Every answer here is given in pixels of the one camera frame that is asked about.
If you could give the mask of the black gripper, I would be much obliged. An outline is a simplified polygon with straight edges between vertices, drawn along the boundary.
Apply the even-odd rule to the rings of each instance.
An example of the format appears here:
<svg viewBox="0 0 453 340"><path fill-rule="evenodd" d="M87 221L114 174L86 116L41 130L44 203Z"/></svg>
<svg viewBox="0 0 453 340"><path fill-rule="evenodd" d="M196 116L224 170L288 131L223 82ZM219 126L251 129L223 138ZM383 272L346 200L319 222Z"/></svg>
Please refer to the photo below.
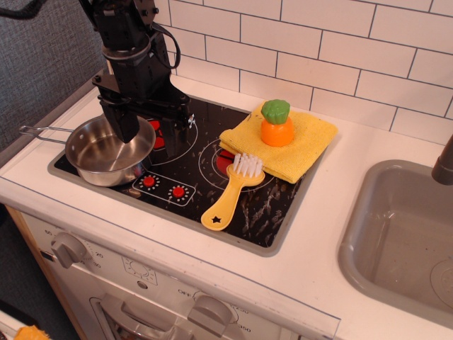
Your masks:
<svg viewBox="0 0 453 340"><path fill-rule="evenodd" d="M189 98L170 80L168 51L164 42L144 42L131 50L102 52L113 69L93 81L101 93L100 105L113 132L129 143L139 132L138 115L148 115L156 139L154 151L168 158L179 153L190 126Z"/></svg>

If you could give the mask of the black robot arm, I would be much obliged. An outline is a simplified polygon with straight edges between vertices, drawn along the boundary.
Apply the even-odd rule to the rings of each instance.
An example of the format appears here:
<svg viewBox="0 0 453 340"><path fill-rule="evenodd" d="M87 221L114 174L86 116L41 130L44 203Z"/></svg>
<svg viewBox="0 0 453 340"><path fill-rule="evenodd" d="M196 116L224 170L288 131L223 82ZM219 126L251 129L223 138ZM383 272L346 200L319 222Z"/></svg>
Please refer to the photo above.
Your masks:
<svg viewBox="0 0 453 340"><path fill-rule="evenodd" d="M192 115L190 98L171 83L180 63L168 59L170 33L154 17L153 1L82 1L93 29L99 33L112 74L95 76L100 105L115 134L125 143L139 131L139 117L159 121L169 157L187 140Z"/></svg>

